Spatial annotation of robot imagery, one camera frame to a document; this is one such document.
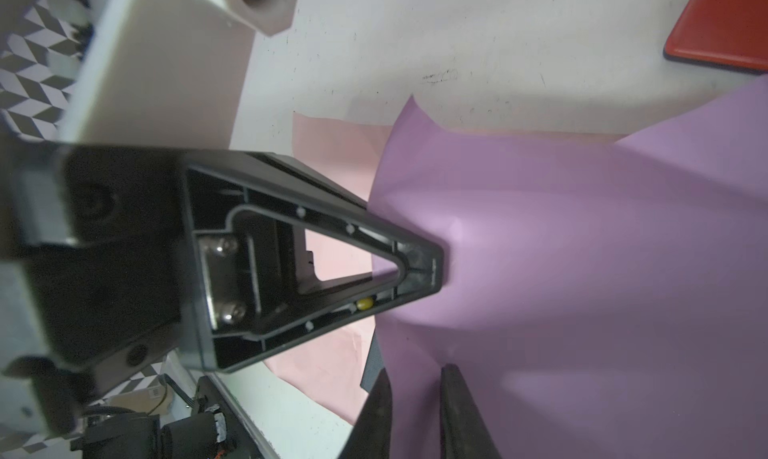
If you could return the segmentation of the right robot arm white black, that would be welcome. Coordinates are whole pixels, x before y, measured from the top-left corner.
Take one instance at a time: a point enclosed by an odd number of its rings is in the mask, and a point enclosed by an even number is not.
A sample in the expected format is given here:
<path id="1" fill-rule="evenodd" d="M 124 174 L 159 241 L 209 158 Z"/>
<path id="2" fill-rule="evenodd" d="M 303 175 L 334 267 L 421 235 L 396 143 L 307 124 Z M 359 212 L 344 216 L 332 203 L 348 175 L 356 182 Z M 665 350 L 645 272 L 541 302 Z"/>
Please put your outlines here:
<path id="1" fill-rule="evenodd" d="M 205 372 L 188 418 L 104 408 L 71 446 L 87 458 L 260 458 L 211 378 L 437 293 L 436 243 L 287 156 L 200 151 L 176 165 L 181 349 Z"/>

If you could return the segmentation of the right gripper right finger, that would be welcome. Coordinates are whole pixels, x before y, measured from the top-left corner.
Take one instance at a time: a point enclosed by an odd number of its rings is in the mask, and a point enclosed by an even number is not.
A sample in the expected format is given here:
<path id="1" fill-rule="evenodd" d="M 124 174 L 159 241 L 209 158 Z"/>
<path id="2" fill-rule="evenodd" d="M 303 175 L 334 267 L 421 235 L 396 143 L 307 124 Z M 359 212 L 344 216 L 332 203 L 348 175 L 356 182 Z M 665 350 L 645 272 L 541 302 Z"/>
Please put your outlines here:
<path id="1" fill-rule="evenodd" d="M 440 456 L 498 458 L 490 432 L 468 384 L 455 364 L 442 367 L 439 384 Z M 382 370 L 339 456 L 388 458 L 393 425 L 393 393 Z"/>

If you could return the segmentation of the pink wrapping paper sheet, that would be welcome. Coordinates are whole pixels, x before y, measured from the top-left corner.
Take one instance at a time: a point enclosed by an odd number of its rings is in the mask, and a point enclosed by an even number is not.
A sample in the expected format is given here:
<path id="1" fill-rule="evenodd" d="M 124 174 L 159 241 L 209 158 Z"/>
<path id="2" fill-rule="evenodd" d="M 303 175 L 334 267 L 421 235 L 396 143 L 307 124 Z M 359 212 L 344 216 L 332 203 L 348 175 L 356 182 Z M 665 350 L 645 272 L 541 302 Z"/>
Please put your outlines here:
<path id="1" fill-rule="evenodd" d="M 613 144 L 293 118 L 298 159 L 446 251 L 381 314 L 391 452 L 440 454 L 441 367 L 505 458 L 767 454 L 767 80 Z"/>

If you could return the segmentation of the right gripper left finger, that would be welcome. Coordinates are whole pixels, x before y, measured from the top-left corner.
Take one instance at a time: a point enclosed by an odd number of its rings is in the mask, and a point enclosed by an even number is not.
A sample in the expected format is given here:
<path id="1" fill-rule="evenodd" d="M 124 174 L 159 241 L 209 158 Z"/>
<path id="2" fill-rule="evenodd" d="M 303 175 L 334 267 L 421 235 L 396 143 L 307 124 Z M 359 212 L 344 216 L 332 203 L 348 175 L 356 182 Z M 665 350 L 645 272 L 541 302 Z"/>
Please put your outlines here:
<path id="1" fill-rule="evenodd" d="M 442 287 L 440 245 L 373 215 L 292 157 L 191 152 L 178 180 L 179 355 L 190 368 L 234 372 Z M 308 233 L 390 269 L 323 280 Z"/>

